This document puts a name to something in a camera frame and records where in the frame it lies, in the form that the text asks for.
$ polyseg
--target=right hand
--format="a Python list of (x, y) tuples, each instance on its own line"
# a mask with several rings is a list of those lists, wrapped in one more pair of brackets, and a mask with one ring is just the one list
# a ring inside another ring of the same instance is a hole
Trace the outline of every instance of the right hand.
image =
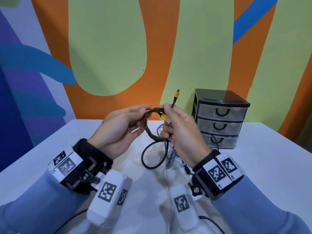
[(165, 122), (160, 135), (169, 138), (182, 161), (193, 168), (211, 153), (211, 149), (202, 138), (193, 117), (177, 106), (172, 109), (170, 104), (165, 103), (163, 107), (171, 124)]

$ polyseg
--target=white table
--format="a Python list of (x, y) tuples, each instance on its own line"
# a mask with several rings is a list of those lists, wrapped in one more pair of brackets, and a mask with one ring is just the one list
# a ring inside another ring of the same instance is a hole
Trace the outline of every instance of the white table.
[[(80, 138), (89, 138), (100, 123), (101, 120), (73, 120), (3, 170), (0, 205), (18, 198), (44, 173), (56, 154)], [(160, 121), (149, 121), (153, 133), (160, 124)], [(114, 234), (166, 233), (170, 202), (165, 189), (164, 166), (148, 170), (141, 164), (142, 151), (150, 142), (152, 140), (144, 132), (114, 161), (113, 169), (133, 179), (122, 214), (112, 230)], [(244, 123), (236, 148), (226, 152), (273, 203), (299, 215), (312, 230), (311, 153), (261, 123)], [(146, 152), (146, 164), (157, 164), (163, 153), (163, 143), (155, 144)], [(187, 183), (189, 179), (178, 164), (168, 171), (168, 177), (169, 185)], [(82, 208), (87, 208), (88, 203), (90, 200)], [(199, 215), (213, 218), (226, 233), (231, 233), (207, 198), (197, 201), (196, 205)], [(171, 233), (181, 233), (176, 220)]]

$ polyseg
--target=left hand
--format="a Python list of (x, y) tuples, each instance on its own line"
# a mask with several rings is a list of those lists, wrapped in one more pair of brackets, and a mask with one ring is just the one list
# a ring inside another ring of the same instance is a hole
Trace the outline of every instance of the left hand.
[(150, 105), (144, 104), (109, 113), (88, 142), (114, 160), (144, 132), (142, 119), (148, 109)]

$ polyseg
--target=blue sleeve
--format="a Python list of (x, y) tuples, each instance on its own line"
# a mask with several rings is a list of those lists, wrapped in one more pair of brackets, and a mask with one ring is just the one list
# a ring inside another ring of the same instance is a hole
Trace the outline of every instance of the blue sleeve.
[(234, 234), (311, 234), (300, 217), (275, 206), (246, 175), (212, 204)]
[(1, 234), (54, 233), (88, 199), (46, 171), (17, 200), (0, 207)]

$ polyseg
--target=transparent drawer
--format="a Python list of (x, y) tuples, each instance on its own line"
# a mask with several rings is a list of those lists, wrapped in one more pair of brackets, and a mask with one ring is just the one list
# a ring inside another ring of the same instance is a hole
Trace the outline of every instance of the transparent drawer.
[(247, 108), (222, 107), (199, 104), (197, 115), (204, 118), (216, 118), (226, 121), (243, 121)]
[(243, 122), (212, 121), (197, 118), (197, 126), (201, 131), (214, 134), (238, 135)]
[(216, 145), (219, 145), (220, 149), (234, 149), (238, 140), (237, 137), (225, 137), (214, 135), (217, 141), (209, 134), (202, 133), (202, 137), (204, 138), (206, 144), (211, 145), (212, 147), (216, 148)]

